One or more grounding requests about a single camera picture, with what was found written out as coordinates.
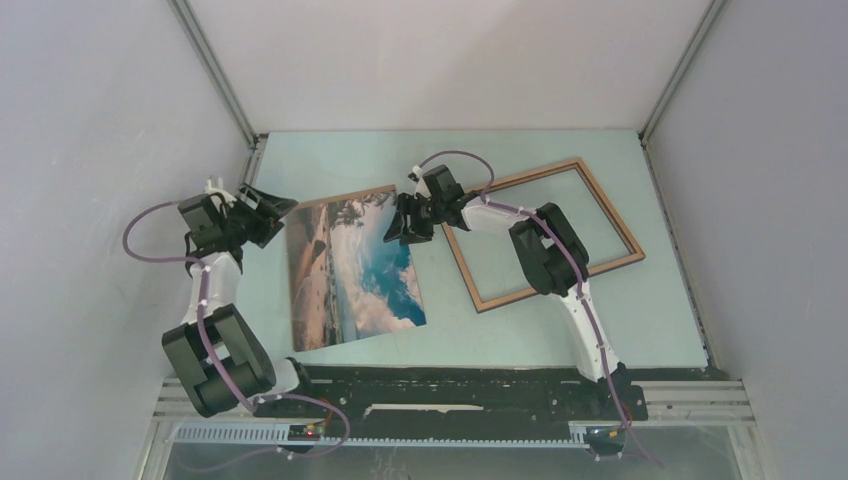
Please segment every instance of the gray floor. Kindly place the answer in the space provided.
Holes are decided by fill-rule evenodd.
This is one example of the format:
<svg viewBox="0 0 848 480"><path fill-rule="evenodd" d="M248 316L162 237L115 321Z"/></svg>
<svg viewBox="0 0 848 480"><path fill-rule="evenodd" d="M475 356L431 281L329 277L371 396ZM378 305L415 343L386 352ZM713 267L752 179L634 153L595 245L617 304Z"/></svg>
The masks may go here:
<svg viewBox="0 0 848 480"><path fill-rule="evenodd" d="M177 444L169 480L513 480L513 479L739 479L730 441L723 428L642 428L640 439L665 463L660 469L640 459L595 463L581 450L491 448L346 447L319 459L289 461L273 453L197 475L194 467L223 463L255 446ZM626 451L633 451L628 445Z"/></svg>

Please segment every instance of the gray wall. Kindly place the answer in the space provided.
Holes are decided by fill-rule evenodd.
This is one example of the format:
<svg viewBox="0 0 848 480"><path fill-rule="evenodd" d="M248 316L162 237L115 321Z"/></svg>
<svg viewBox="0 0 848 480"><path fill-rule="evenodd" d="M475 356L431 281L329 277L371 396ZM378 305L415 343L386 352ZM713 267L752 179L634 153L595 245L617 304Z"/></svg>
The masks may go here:
<svg viewBox="0 0 848 480"><path fill-rule="evenodd" d="M786 479L844 478L846 18L731 2L652 139L704 321Z"/></svg>
<svg viewBox="0 0 848 480"><path fill-rule="evenodd" d="M245 146L165 0L0 2L0 120L0 478L129 478L189 282L119 236ZM181 252L180 223L133 244Z"/></svg>

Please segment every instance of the metal beam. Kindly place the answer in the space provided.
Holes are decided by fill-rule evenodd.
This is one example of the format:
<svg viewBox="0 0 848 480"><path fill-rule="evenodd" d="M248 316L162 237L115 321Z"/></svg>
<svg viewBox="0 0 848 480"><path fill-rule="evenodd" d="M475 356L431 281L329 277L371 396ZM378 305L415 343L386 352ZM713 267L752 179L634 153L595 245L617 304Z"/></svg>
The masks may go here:
<svg viewBox="0 0 848 480"><path fill-rule="evenodd" d="M701 47L704 45L707 36L710 31L712 31L713 27L715 27L719 15L728 3L730 3L730 0L713 0L712 3L710 3L710 6L707 7L706 12L704 12L704 16L701 18L698 28L695 29L695 33L689 40L689 44L686 45L686 50L683 51L683 56L680 57L680 61L674 68L674 72L671 74L671 78L668 80L662 95L660 95L659 100L657 100L657 104L651 111L651 115L645 122L644 128L642 128L640 136L642 138L643 145L647 145L651 140L654 131L657 129L657 125L659 125L660 120L662 120L662 117L668 108L669 102L674 97L680 83L692 67L692 64L694 63L698 52L701 51Z"/></svg>
<svg viewBox="0 0 848 480"><path fill-rule="evenodd" d="M253 148L256 144L256 132L250 125L247 115L244 113L244 109L242 109L241 104L233 91L232 85L230 85L229 80L227 80L227 76L224 74L224 69L221 67L221 63L218 61L218 58L215 57L215 53L212 51L212 47L209 45L209 41L206 39L203 29L200 28L200 24L197 21L197 17L194 15L191 5L189 5L188 0L168 0L168 3L171 4L171 8L174 10L177 20L179 20L186 32L186 35L188 35L189 40L200 58L200 62L203 64L203 68L206 69L206 72L209 74L209 78L215 85L215 89L218 90L218 93L224 99L227 109L233 116L233 120L235 120L239 130L241 130L242 136L244 136L244 141L247 143L249 148Z"/></svg>

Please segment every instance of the purple cable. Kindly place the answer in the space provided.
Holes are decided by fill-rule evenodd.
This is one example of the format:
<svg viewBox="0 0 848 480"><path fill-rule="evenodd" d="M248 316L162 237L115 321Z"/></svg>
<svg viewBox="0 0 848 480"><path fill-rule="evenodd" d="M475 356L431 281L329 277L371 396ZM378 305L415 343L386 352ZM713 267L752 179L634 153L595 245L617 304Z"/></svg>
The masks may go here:
<svg viewBox="0 0 848 480"><path fill-rule="evenodd" d="M249 412L253 412L256 410L256 407L251 404L247 397L244 396L241 389L238 388L236 382L233 381L233 378L227 373L227 368L221 362L221 359L218 358L218 354L215 352L215 347L212 345L212 342L209 340L209 334L206 332L206 327L203 325L203 318L206 316L206 305L204 305L204 301L206 298L206 294L208 293L208 283L209 283L209 275L206 271L206 264L203 263L203 260L194 257L145 257L133 252L130 249L129 238L130 231L132 231L133 227L144 217L155 212L156 210L170 207L172 205L177 205L180 203L179 201L165 202L160 203L159 205L154 205L147 210L139 213L133 218L129 224L127 224L127 228L124 229L124 236L122 239L124 245L124 251L127 252L127 255L131 256L136 260L141 260L142 262L147 263L171 263L171 262L191 262L200 267L200 298L197 299L197 332L200 334L200 342L203 343L203 348L206 349L206 353L209 355L209 359L212 360L212 365L215 366L215 370L218 371L218 374L221 376L221 380L227 385L227 388L233 392L233 395L238 399L239 403L244 406Z"/></svg>
<svg viewBox="0 0 848 480"><path fill-rule="evenodd" d="M331 446L330 448L328 448L326 450L322 450L322 451L317 452L317 453L313 453L313 452L307 452L307 453L287 452L288 454L292 455L293 457L301 457L301 458L322 457L324 455L327 455L327 454L334 452L335 450L341 448L341 446L344 445L345 442L347 442L348 437L350 437L350 419L348 419L347 415L345 415L344 412L342 412L339 408L337 408L336 406L334 406L330 403L327 403L327 402L324 402L324 401L321 401L321 400L317 400L317 399L312 398L312 397L307 397L307 396L304 396L304 395L298 395L298 394L295 394L295 393L271 394L271 395L264 395L260 398L263 398L263 399L266 399L266 400L277 400L278 396L281 396L282 398L288 398L288 399L291 399L291 400L299 400L299 401L302 401L302 402L312 403L314 405L318 405L319 407L326 408L326 409L332 411L333 413L335 413L336 415L338 415L339 418L342 419L342 422L344 422L344 424L345 424L345 433L342 435L342 438L335 445ZM256 455L262 455L262 454L265 454L265 453L282 453L280 448L281 447L260 448L260 449L253 450L253 451L247 452L245 454L239 455L238 457L232 458L230 460L227 460L224 463L219 463L218 465L214 465L212 467L197 468L197 467L190 467L188 465L183 464L182 462L178 462L178 463L179 463L180 467L183 468L183 470L186 470L186 471L191 472L191 473L210 473L210 472L222 470L222 469L227 468L229 466L235 465L239 462L247 460L248 458L254 457Z"/></svg>
<svg viewBox="0 0 848 480"><path fill-rule="evenodd" d="M492 184L495 182L495 170L492 168L492 165L489 162L487 162L486 160L484 160L480 156L475 155L475 154L470 153L470 152L463 151L463 150L445 150L445 151L438 152L438 153L435 153L433 155L430 155L423 162L418 164L418 166L423 168L424 165L429 163L434 158L440 157L442 155L447 155L447 154L465 155L467 157L471 157L471 158L479 161L480 163L482 163L483 166L485 166L486 169L489 171L489 181L486 183L486 186L483 187L483 189L480 191L480 198L483 200L483 202L485 202L487 205L491 206L492 208L497 208L497 209L504 210L504 211L507 211L507 212L518 213L519 215L525 215L527 217L530 217L531 219L533 219L534 222L536 222L542 228L542 230L544 230L545 234L548 235L548 237L554 242L554 244L557 246L557 248L559 248L559 250L565 256L565 259L568 261L568 264L571 266L571 269L574 270L574 275L577 277L577 296L580 298L580 303L583 305L583 308L586 310L586 314L589 317L589 322L592 325L592 330L595 333L595 338L598 341L598 349L601 352L601 364L604 368L604 375L606 376L607 385L609 386L613 402L615 403L615 408L616 408L616 410L618 410L618 415L621 417L621 423L624 426L624 428L627 430L627 433L629 433L630 436L633 438L633 441L636 443L636 446L642 452L642 455L644 456L644 458L646 458L647 460L653 462L654 464L656 464L660 467L664 467L665 465L663 465L662 462L660 462L659 460L654 458L645 449L645 447L642 445L642 442L639 441L639 438L636 436L636 433L633 431L633 427L630 425L630 422L627 421L627 415L624 413L624 408L621 406L621 401L618 399L618 394L615 390L615 384L613 384L613 381L612 381L611 372L610 372L610 369L609 369L609 361L607 360L607 355L606 355L606 351L605 351L605 348L604 348L605 344L603 342L603 337L601 336L601 330L598 327L598 321L595 319L595 316L592 314L592 309L589 307L588 302L586 302L586 299L583 298L583 283L585 282L585 280L583 278L583 273L577 267L577 262L574 261L574 257L571 256L571 254L568 252L568 249L565 248L565 245L554 234L554 232L550 229L550 227L548 227L548 225L545 222L543 222L542 219L537 217L534 213L526 212L523 209L518 209L518 208L515 208L511 205L505 205L503 203L496 203L496 202L492 202L492 201L489 200L488 191L489 191L489 188L492 186Z"/></svg>

